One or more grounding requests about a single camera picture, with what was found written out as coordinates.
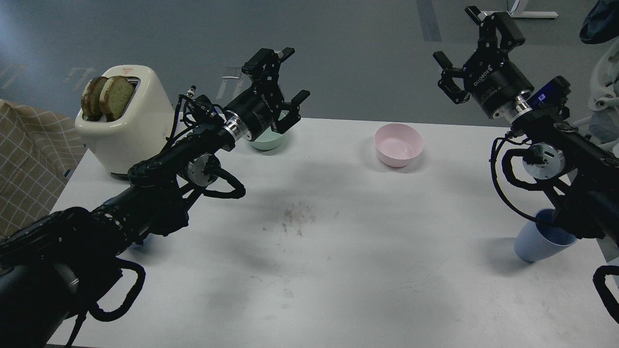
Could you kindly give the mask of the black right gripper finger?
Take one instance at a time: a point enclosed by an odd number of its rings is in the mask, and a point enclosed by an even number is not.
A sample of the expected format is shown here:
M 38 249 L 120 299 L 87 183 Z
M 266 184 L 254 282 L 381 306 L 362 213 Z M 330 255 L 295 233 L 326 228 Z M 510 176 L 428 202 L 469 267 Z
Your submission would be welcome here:
M 451 60 L 442 51 L 435 51 L 433 59 L 442 69 L 441 77 L 437 83 L 443 93 L 456 105 L 468 102 L 471 93 L 460 88 L 455 79 L 464 79 L 466 71 L 464 68 L 455 68 Z
M 508 58 L 513 49 L 524 44 L 524 35 L 508 13 L 484 14 L 476 6 L 467 6 L 465 11 L 478 26 L 477 48 L 472 57 Z

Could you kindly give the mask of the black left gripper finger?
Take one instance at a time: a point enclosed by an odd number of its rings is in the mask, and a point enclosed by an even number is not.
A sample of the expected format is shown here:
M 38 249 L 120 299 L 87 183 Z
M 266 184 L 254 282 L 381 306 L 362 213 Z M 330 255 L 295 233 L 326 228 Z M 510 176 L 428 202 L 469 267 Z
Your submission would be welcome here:
M 300 119 L 300 105 L 311 95 L 309 90 L 301 90 L 294 96 L 290 102 L 283 102 L 279 113 L 276 114 L 273 121 L 273 131 L 279 134 L 285 134 L 290 128 L 296 125 Z
M 285 47 L 281 51 L 261 48 L 243 64 L 241 72 L 250 78 L 274 76 L 279 73 L 281 64 L 294 53 L 295 49 L 292 47 Z

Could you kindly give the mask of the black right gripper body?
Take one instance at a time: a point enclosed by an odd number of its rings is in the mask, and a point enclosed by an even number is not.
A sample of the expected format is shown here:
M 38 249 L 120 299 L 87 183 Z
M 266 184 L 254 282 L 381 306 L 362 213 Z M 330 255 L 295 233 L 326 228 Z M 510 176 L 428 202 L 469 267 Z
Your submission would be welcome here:
M 477 49 L 463 66 L 464 90 L 471 94 L 489 119 L 522 93 L 534 88 L 520 69 L 500 49 Z

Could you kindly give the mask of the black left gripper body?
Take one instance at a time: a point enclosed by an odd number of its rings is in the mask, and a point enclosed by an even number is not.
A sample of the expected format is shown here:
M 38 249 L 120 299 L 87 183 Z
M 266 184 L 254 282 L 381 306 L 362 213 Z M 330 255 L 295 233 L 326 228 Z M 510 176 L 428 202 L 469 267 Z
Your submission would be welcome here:
M 224 108 L 240 129 L 238 137 L 256 141 L 267 130 L 285 134 L 291 128 L 291 103 L 284 101 L 279 68 L 242 68 L 251 85 Z

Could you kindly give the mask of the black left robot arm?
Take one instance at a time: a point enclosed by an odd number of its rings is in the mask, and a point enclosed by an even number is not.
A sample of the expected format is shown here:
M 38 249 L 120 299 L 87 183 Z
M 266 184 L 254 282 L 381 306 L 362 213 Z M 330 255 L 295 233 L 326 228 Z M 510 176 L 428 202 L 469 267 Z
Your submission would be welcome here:
M 89 211 L 71 207 L 40 218 L 1 243 L 1 346 L 42 348 L 65 319 L 75 318 L 71 347 L 88 316 L 111 322 L 126 315 L 141 293 L 145 269 L 119 256 L 149 235 L 187 227 L 201 196 L 238 200 L 245 187 L 215 156 L 267 129 L 286 133 L 300 121 L 300 91 L 286 102 L 280 66 L 295 53 L 262 48 L 242 66 L 252 84 L 223 110 L 204 97 L 179 95 L 189 128 L 173 131 L 155 156 L 128 171 L 130 187 Z

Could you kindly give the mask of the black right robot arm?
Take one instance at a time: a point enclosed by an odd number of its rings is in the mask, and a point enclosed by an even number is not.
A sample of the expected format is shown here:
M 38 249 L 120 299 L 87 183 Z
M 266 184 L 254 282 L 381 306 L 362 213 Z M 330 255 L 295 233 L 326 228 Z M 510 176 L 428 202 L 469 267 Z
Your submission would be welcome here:
M 505 118 L 510 130 L 493 142 L 489 159 L 493 185 L 502 201 L 533 223 L 560 228 L 575 238 L 618 241 L 618 158 L 579 134 L 567 119 L 570 83 L 561 75 L 535 91 L 508 54 L 525 42 L 508 13 L 483 15 L 466 7 L 478 27 L 477 48 L 461 68 L 436 51 L 442 69 L 438 86 L 455 104 L 474 99 L 490 119 Z M 554 213 L 544 221 L 520 211 L 498 184 L 497 157 L 505 142 L 525 136 L 504 153 L 501 169 L 513 187 L 541 191 Z

